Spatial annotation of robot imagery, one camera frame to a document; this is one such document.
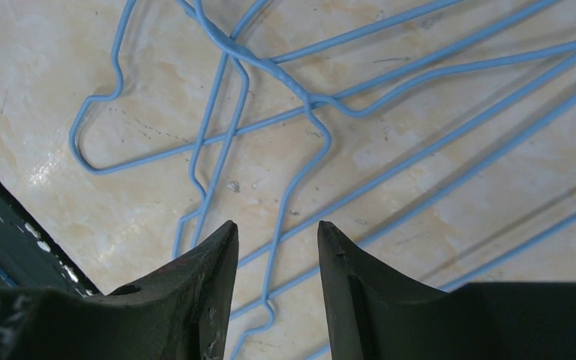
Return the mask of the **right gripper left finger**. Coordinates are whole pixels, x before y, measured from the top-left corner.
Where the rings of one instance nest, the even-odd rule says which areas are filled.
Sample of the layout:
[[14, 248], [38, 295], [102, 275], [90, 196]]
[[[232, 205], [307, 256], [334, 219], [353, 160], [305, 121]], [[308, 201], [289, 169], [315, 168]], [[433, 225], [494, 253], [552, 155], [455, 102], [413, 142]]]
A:
[[0, 359], [222, 359], [239, 255], [227, 221], [107, 295], [0, 289]]

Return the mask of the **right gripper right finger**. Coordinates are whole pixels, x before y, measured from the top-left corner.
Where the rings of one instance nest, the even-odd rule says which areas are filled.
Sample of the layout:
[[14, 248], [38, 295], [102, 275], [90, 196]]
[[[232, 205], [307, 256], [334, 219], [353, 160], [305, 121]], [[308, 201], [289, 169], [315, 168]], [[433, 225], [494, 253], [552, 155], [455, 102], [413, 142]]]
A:
[[333, 359], [576, 359], [576, 283], [478, 282], [444, 292], [332, 222], [317, 230]]

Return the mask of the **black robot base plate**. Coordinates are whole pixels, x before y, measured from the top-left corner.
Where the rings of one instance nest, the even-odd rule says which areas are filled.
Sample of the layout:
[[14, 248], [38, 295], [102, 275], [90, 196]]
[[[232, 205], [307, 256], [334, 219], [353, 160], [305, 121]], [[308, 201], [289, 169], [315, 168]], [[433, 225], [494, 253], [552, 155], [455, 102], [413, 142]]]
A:
[[0, 181], [0, 287], [100, 291]]

